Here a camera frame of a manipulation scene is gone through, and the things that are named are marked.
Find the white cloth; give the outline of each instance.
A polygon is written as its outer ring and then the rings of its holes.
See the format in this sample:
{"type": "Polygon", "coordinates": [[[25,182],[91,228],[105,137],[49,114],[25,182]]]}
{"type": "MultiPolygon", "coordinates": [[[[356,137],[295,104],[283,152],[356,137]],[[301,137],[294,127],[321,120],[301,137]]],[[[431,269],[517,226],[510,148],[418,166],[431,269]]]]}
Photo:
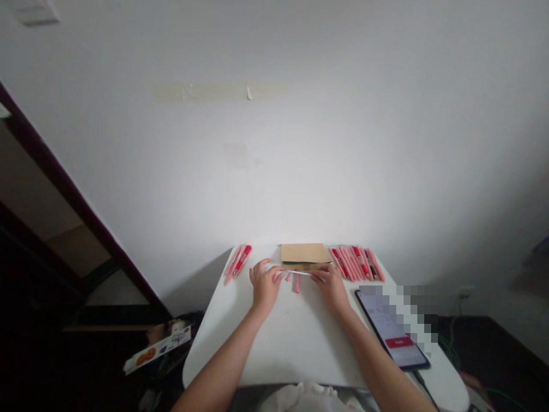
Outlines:
{"type": "MultiPolygon", "coordinates": [[[[372,402],[373,408],[367,408],[367,410],[378,410],[373,399],[372,402]]],[[[320,386],[313,382],[284,386],[267,398],[258,411],[366,412],[354,396],[349,396],[344,403],[333,387],[320,386]]]]}

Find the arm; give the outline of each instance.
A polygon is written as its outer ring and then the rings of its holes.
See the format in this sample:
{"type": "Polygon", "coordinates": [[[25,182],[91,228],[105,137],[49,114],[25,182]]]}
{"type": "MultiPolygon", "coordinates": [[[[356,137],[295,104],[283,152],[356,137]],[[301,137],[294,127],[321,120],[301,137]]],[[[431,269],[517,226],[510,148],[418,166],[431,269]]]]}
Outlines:
{"type": "Polygon", "coordinates": [[[328,265],[311,271],[325,302],[349,336],[364,378],[379,408],[384,411],[435,411],[366,328],[353,310],[339,269],[328,265]]]}
{"type": "Polygon", "coordinates": [[[279,276],[275,280],[276,273],[284,270],[280,266],[273,266],[265,273],[265,263],[269,261],[272,259],[264,259],[253,270],[250,269],[253,284],[251,309],[183,392],[172,412],[219,411],[229,407],[252,343],[275,304],[283,278],[279,276]]]}

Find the red button on screen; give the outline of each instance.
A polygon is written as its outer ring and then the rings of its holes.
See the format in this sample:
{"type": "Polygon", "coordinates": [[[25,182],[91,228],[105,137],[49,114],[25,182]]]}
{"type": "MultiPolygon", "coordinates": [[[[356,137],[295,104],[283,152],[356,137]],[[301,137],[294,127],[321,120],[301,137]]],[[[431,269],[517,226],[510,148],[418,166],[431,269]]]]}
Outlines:
{"type": "Polygon", "coordinates": [[[413,346],[413,341],[409,337],[405,336],[403,338],[392,338],[387,339],[385,341],[387,346],[391,349],[396,347],[404,347],[404,346],[413,346]]]}

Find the charging cable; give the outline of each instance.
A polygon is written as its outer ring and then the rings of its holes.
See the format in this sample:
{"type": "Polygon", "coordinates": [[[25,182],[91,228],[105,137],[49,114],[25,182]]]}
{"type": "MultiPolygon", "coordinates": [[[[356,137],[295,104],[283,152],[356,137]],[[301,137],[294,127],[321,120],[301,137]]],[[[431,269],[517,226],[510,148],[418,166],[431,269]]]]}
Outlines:
{"type": "Polygon", "coordinates": [[[427,389],[427,385],[425,384],[425,381],[423,380],[423,378],[419,374],[419,371],[416,371],[416,370],[412,371],[412,374],[413,374],[413,376],[416,377],[419,384],[421,386],[423,386],[423,389],[425,389],[425,392],[427,392],[427,395],[429,395],[429,397],[431,399],[431,402],[433,403],[433,405],[435,405],[435,408],[437,409],[437,411],[440,412],[440,409],[439,409],[438,405],[436,404],[435,400],[433,399],[433,395],[431,395],[431,392],[429,392],[429,390],[427,389]]]}

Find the pixelated area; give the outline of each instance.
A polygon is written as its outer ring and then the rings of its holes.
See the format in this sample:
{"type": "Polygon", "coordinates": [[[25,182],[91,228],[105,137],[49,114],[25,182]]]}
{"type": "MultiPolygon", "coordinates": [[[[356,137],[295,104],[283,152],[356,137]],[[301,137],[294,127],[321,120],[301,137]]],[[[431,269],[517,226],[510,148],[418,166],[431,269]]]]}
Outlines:
{"type": "Polygon", "coordinates": [[[383,312],[420,348],[431,355],[438,350],[437,296],[426,286],[367,285],[360,290],[376,296],[383,312]]]}

